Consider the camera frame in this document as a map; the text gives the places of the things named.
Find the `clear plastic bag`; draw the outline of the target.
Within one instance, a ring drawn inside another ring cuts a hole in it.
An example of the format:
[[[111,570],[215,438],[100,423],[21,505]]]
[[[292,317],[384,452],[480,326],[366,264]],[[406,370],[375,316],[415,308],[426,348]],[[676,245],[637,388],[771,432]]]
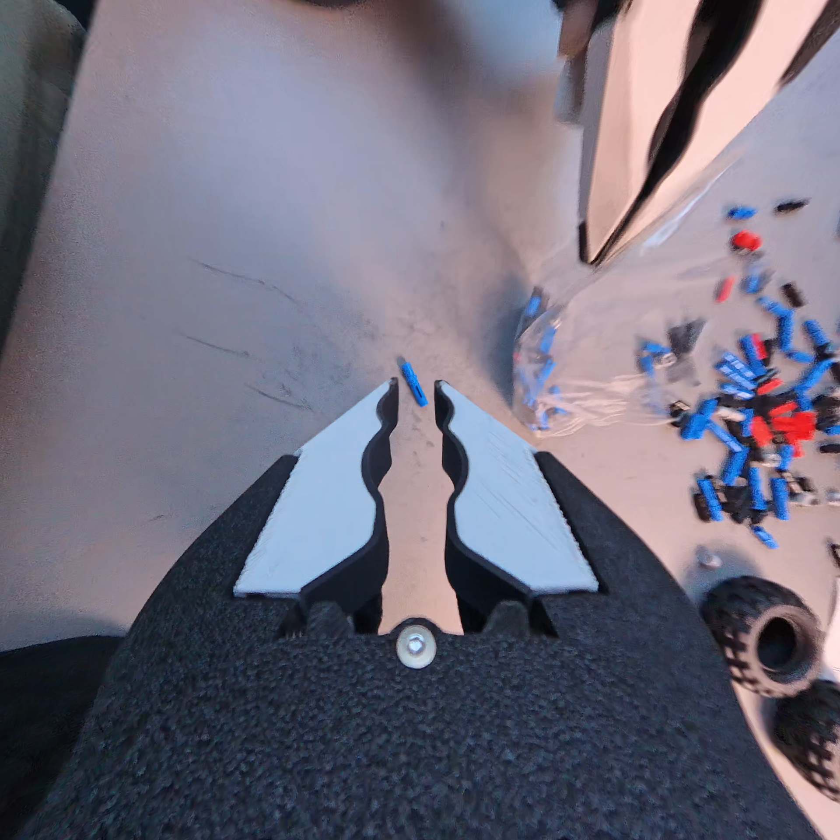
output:
[[[757,317],[747,310],[756,307],[739,290],[721,307],[712,300],[719,280],[738,269],[728,251],[733,224],[725,215],[735,206],[758,211],[749,226],[763,236],[763,263],[773,271],[774,290],[784,282],[778,263],[782,215],[776,207],[796,200],[796,187],[808,186],[796,162],[800,139],[788,130],[759,133],[757,128],[734,141],[681,203],[590,278],[562,296],[549,289],[551,300],[563,305],[554,380],[569,415],[554,431],[539,435],[519,422],[511,406],[516,431],[542,441],[587,427],[665,424],[637,369],[637,343],[664,343],[671,324],[704,318],[709,323],[698,352],[707,361],[714,342],[730,341],[738,329],[754,329],[749,323]]]

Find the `small cluster of toy pins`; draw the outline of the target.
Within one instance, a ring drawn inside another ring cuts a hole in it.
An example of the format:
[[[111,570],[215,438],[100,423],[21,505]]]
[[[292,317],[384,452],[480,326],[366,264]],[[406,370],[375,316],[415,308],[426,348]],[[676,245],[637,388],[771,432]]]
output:
[[[512,352],[512,410],[528,430],[547,435],[569,415],[554,380],[564,306],[542,286],[532,288],[521,311]]]

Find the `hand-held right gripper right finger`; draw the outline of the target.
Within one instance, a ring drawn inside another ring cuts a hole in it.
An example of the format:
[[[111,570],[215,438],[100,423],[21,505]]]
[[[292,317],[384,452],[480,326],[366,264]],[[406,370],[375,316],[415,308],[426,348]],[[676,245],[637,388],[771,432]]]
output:
[[[453,546],[524,595],[598,592],[537,450],[446,381],[436,382],[435,397],[436,417],[455,453]]]

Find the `grey desk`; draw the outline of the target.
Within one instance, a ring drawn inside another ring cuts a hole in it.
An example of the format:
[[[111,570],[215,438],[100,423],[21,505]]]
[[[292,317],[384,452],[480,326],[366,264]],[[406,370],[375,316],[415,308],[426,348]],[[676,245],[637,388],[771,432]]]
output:
[[[838,838],[700,614],[755,576],[823,629],[838,512],[762,549],[696,519],[716,442],[511,420],[532,288],[605,262],[537,7],[99,3],[3,352],[2,646],[122,642],[21,838]],[[726,149],[753,125],[801,141],[778,263],[837,336],[838,35]],[[381,593],[236,597],[294,453],[389,380]],[[453,546],[438,381],[537,450],[598,592]]]

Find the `black toy tyre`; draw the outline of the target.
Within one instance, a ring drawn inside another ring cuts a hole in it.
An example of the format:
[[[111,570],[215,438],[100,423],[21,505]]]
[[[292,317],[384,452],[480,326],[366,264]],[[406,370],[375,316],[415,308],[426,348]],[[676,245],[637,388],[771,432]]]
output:
[[[773,738],[798,773],[839,802],[839,688],[819,679],[776,705]]]
[[[740,576],[710,590],[700,614],[741,688],[783,699],[807,690],[819,676],[822,626],[792,590]]]

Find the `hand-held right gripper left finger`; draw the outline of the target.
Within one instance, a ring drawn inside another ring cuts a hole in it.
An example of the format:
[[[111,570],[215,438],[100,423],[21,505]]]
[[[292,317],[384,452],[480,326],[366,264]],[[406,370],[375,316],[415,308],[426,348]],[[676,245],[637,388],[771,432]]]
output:
[[[389,545],[380,485],[392,466],[398,384],[389,380],[294,453],[234,595],[370,600],[382,591]]]

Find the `large pile of toy pins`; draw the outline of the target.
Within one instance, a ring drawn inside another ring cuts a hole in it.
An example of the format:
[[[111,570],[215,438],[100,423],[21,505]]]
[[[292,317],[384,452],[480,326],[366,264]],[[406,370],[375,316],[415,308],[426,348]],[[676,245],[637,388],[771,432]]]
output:
[[[795,283],[770,288],[774,273],[763,263],[763,236],[749,226],[757,213],[751,206],[726,213],[733,224],[728,251],[738,269],[719,280],[712,300],[721,307],[739,290],[754,302],[762,328],[736,330],[729,345],[714,342],[701,360],[709,321],[673,323],[664,343],[637,343],[636,364],[652,408],[679,439],[709,439],[721,449],[716,471],[695,471],[689,498],[696,517],[730,521],[777,550],[768,525],[821,503],[810,477],[793,470],[806,446],[838,455],[838,336],[803,315],[806,300]]]

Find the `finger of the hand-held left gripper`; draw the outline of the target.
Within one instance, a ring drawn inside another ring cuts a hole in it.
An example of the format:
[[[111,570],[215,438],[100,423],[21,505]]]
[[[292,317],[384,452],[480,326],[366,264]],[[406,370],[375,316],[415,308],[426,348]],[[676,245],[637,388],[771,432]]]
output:
[[[675,171],[697,183],[837,28],[838,2],[700,2],[642,198]]]
[[[687,197],[697,173],[674,171],[642,198],[686,75],[698,1],[619,2],[585,54],[581,110],[581,257],[609,259]]]

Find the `blue toy pin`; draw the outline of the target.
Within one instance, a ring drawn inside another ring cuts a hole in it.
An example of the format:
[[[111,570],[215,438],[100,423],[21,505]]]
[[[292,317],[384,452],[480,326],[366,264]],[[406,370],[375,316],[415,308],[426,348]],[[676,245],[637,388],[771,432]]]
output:
[[[414,402],[420,407],[426,407],[428,405],[428,399],[413,366],[403,356],[398,358],[397,363]]]

